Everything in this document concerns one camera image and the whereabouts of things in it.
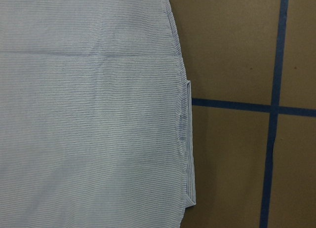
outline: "striped fabric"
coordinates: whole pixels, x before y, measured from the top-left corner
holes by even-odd
[[[191,112],[168,0],[0,0],[0,227],[178,228]]]

